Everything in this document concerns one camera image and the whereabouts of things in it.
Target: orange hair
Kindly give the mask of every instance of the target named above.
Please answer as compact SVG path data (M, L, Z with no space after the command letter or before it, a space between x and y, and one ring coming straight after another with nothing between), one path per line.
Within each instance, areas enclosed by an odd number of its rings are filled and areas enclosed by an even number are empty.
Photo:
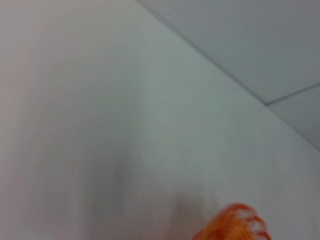
M265 222L246 204L228 205L192 240L272 240Z

